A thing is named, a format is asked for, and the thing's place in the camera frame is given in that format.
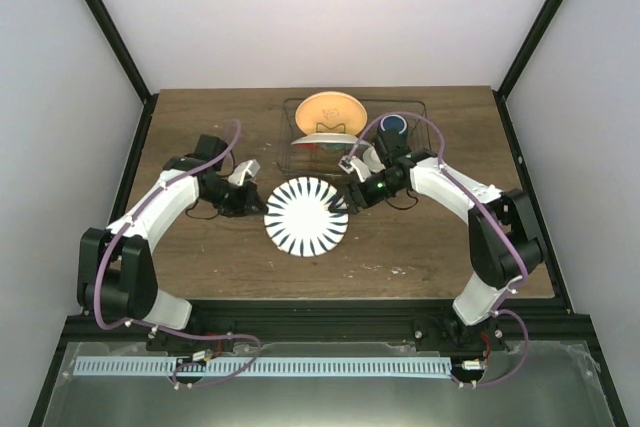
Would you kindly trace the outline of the dark blue mug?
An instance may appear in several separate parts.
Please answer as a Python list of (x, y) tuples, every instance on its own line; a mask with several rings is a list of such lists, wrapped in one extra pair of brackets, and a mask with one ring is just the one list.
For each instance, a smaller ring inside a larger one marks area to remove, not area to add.
[(407, 120), (401, 115), (387, 114), (383, 116), (377, 130), (379, 133), (396, 132), (403, 139), (404, 143), (408, 142), (409, 125)]

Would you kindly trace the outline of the white plate blue stripes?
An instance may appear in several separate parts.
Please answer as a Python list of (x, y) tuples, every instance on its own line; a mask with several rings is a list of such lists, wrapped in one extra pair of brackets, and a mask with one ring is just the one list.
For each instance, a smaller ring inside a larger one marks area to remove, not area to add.
[(324, 255), (345, 237), (348, 213), (330, 213), (338, 190), (316, 177), (290, 179), (270, 194), (264, 215), (267, 236), (278, 250), (297, 257)]

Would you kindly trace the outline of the white plate with coloured rim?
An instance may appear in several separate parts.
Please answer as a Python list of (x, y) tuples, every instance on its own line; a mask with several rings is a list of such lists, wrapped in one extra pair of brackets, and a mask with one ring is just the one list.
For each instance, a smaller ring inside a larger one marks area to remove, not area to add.
[(358, 138), (346, 133), (312, 133), (295, 139), (291, 146), (310, 146), (324, 150), (349, 151)]

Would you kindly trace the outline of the wire dish rack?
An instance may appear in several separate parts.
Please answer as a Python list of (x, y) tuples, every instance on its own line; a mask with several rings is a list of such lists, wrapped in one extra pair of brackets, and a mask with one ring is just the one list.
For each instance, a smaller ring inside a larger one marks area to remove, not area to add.
[[(314, 131), (307, 134), (295, 121), (295, 113), (303, 102), (291, 97), (282, 106), (280, 136), (277, 150), (277, 166), (287, 177), (315, 176), (331, 181), (342, 181), (349, 177), (339, 167), (340, 159), (347, 155), (357, 136), (349, 134), (343, 124), (332, 128), (326, 123), (318, 123)], [(411, 149), (430, 148), (437, 144), (431, 127), (410, 117), (410, 112), (424, 117), (429, 115), (427, 105), (419, 100), (392, 98), (363, 98), (361, 100), (367, 119), (373, 120), (393, 112), (407, 122), (405, 135)]]

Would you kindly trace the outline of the orange plate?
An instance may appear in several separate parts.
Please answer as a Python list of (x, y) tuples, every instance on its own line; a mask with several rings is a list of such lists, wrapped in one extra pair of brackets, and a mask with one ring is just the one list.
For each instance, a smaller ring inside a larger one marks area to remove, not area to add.
[(364, 105), (355, 97), (338, 91), (324, 91), (304, 99), (295, 112), (295, 122), (305, 134), (344, 132), (359, 134), (368, 121)]

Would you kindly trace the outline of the white and blue bowl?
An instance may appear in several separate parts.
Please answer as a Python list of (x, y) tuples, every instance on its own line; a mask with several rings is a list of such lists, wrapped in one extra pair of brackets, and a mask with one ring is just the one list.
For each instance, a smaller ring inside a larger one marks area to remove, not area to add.
[(362, 161), (372, 173), (378, 173), (385, 169), (374, 147), (367, 148), (362, 154)]

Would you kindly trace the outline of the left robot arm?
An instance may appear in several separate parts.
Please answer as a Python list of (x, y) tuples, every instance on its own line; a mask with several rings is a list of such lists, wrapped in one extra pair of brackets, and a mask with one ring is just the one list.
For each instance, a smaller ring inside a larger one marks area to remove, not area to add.
[(192, 304), (159, 287), (153, 252), (178, 217), (199, 203), (227, 218), (265, 213), (254, 181), (260, 170), (256, 160), (234, 164), (228, 174), (221, 171), (234, 147), (201, 136), (193, 152), (165, 163), (150, 190), (122, 217), (82, 235), (77, 299), (101, 328), (127, 322), (169, 328), (170, 340), (184, 351), (203, 342), (205, 328), (192, 318)]

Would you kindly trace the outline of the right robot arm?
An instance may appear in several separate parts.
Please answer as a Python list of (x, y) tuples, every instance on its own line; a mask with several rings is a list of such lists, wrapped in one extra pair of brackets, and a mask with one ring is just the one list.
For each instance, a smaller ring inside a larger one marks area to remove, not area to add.
[(351, 153), (341, 158), (339, 167), (358, 179), (341, 190), (330, 210), (356, 214), (406, 191), (435, 201), (465, 223), (473, 273), (453, 301), (457, 316), (445, 323), (444, 336), (451, 347), (468, 349), (480, 337), (479, 323), (546, 261), (532, 201), (520, 189), (504, 191), (456, 171), (441, 152), (412, 151), (396, 131), (379, 132), (373, 148), (382, 163), (376, 172)]

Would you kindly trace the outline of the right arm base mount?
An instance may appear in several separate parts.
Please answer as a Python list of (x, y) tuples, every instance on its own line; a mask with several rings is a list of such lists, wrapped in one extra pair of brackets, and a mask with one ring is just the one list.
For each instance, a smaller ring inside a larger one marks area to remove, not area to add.
[(418, 313), (412, 322), (417, 345), (441, 353), (479, 353), (486, 347), (504, 351), (505, 342), (495, 336), (496, 330), (497, 322), (491, 317), (467, 326), (452, 307)]

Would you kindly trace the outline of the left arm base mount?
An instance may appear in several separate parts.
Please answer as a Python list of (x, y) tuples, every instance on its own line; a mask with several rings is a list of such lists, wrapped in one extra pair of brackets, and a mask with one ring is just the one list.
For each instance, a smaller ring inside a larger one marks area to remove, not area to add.
[(148, 330), (147, 349), (170, 354), (190, 356), (195, 352), (211, 350), (220, 355), (234, 346), (229, 335), (237, 332), (237, 322), (233, 320), (215, 321), (209, 324), (190, 325), (186, 331), (171, 333), (167, 327), (146, 327)]

